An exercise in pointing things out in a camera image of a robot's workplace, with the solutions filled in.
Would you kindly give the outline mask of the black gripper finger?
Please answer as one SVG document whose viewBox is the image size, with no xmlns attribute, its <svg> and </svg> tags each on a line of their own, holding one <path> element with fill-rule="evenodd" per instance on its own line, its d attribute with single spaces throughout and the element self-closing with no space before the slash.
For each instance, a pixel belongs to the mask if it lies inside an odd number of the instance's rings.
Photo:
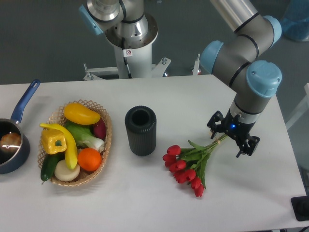
<svg viewBox="0 0 309 232">
<path fill-rule="evenodd" d="M 246 139 L 236 139 L 236 144 L 239 147 L 239 152 L 236 154 L 238 158 L 240 155 L 248 155 L 251 156 L 256 150 L 258 144 L 260 142 L 260 138 L 257 136 L 248 136 Z"/>
<path fill-rule="evenodd" d="M 207 127 L 211 130 L 211 139 L 215 137 L 217 133 L 225 133 L 225 118 L 220 111 L 216 111 L 207 123 Z"/>
</svg>

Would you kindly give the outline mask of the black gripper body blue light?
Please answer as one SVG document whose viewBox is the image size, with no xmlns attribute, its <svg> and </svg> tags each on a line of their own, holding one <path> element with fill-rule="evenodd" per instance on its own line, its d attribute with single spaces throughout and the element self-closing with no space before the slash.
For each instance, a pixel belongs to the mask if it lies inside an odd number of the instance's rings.
<svg viewBox="0 0 309 232">
<path fill-rule="evenodd" d="M 237 145 L 243 145 L 248 139 L 248 134 L 251 130 L 251 123 L 244 123 L 240 114 L 232 116 L 227 113 L 222 121 L 224 133 L 236 141 Z"/>
</svg>

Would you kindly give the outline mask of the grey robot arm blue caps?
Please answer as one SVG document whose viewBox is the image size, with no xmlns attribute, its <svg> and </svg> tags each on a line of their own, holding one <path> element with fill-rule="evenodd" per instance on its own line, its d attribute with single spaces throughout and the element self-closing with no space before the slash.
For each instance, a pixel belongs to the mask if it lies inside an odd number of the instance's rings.
<svg viewBox="0 0 309 232">
<path fill-rule="evenodd" d="M 214 0 L 212 4 L 236 38 L 228 44 L 211 42 L 199 61 L 236 96 L 226 116 L 216 112 L 208 126 L 212 133 L 223 132 L 232 138 L 240 154 L 251 155 L 260 139 L 251 136 L 250 130 L 282 79 L 280 69 L 259 56 L 278 41 L 281 25 L 271 16 L 261 16 L 248 0 Z M 89 0 L 79 13 L 90 30 L 105 34 L 113 45 L 119 78 L 154 76 L 151 55 L 158 26 L 144 11 L 143 1 Z"/>
</svg>

